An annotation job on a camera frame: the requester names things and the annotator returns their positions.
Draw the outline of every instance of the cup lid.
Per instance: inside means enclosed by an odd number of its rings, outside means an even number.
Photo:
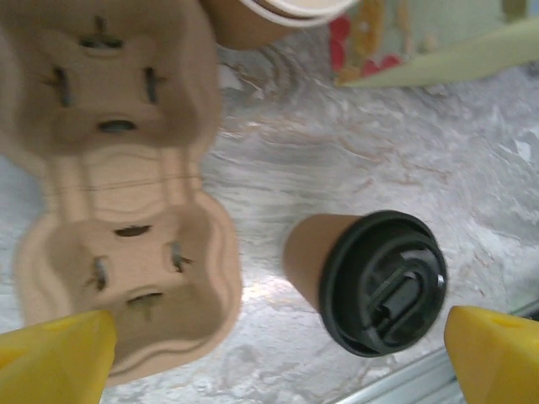
[[[324,325],[353,354],[394,354],[418,342],[440,313],[446,262],[419,219],[382,211],[359,219],[328,256],[320,281]]]
[[[264,0],[268,4],[297,17],[316,17],[341,13],[357,0]]]

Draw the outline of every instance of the red object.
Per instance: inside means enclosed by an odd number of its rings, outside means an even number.
[[[361,69],[361,76],[367,77],[377,74],[378,72],[380,72],[380,68],[374,61],[366,61],[365,65],[363,65],[363,69]]]
[[[344,66],[344,47],[337,40],[331,40],[329,42],[329,52],[331,55],[331,65],[334,71],[338,72]]]
[[[382,59],[382,63],[380,63],[380,70],[391,69],[393,67],[399,66],[401,63],[402,62],[398,58],[398,56],[388,55]]]
[[[350,35],[350,20],[346,16],[339,17],[329,23],[332,40],[344,41]]]

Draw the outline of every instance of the yellow object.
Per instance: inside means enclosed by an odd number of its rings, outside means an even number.
[[[453,307],[445,341],[467,404],[539,403],[539,322]]]
[[[0,335],[1,404],[97,404],[115,356],[107,311]]]

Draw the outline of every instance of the countertop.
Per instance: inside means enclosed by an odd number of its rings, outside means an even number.
[[[226,108],[202,164],[235,221],[243,309],[207,357],[109,388],[103,404],[323,403],[442,346],[449,307],[509,311],[539,295],[539,80],[520,66],[477,82],[412,89],[331,83],[327,32],[260,51],[220,50]],[[22,327],[13,250],[43,209],[35,180],[0,159],[0,332]],[[283,276],[291,225],[319,212],[394,209],[433,230],[449,266],[440,320],[415,347],[346,353]]]

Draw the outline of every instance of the cup rim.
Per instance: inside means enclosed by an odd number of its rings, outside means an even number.
[[[239,0],[245,7],[249,8],[253,13],[258,14],[263,19],[278,24],[284,27],[290,28],[310,28],[318,27],[319,25],[324,25],[336,19],[342,10],[339,10],[337,13],[330,13],[324,15],[318,15],[310,19],[300,18],[298,19],[288,18],[281,16],[276,13],[272,13],[267,8],[262,7],[260,4],[256,3],[255,0]]]
[[[342,13],[358,0],[326,0],[327,5],[321,8],[305,7],[297,0],[264,0],[275,8],[297,17],[321,17],[328,14]]]

